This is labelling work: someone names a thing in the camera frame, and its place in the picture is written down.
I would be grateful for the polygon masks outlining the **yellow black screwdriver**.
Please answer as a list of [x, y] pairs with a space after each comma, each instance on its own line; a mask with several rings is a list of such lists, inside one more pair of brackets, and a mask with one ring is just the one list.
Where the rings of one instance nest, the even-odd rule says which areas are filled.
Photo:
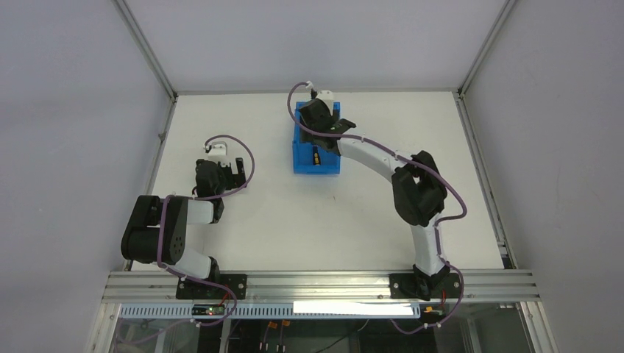
[[317, 146], [313, 147], [313, 165], [315, 166], [321, 165], [321, 158], [320, 158], [319, 149]]

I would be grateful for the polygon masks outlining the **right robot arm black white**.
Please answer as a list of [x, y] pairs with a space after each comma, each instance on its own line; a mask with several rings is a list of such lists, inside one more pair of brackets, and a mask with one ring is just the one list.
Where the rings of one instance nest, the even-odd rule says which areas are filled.
[[381, 175], [391, 184], [394, 209], [409, 224], [414, 242], [415, 261], [410, 279], [401, 279], [398, 287], [407, 298], [430, 300], [446, 279], [450, 268], [441, 258], [442, 246], [435, 224], [444, 210], [447, 190], [436, 178], [433, 157], [426, 151], [403, 162], [363, 138], [346, 138], [345, 132], [356, 125], [315, 98], [297, 108], [297, 120], [305, 128], [306, 142], [340, 157], [354, 160]]

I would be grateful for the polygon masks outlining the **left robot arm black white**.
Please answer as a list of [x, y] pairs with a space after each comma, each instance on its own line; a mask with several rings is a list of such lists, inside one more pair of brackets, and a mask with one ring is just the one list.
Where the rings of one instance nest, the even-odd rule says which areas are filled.
[[124, 259], [162, 265], [183, 277], [220, 283], [219, 264], [186, 245], [189, 225], [216, 224], [224, 212], [223, 195], [245, 185], [244, 159], [231, 163], [196, 161], [194, 188], [197, 199], [155, 195], [137, 198], [121, 240]]

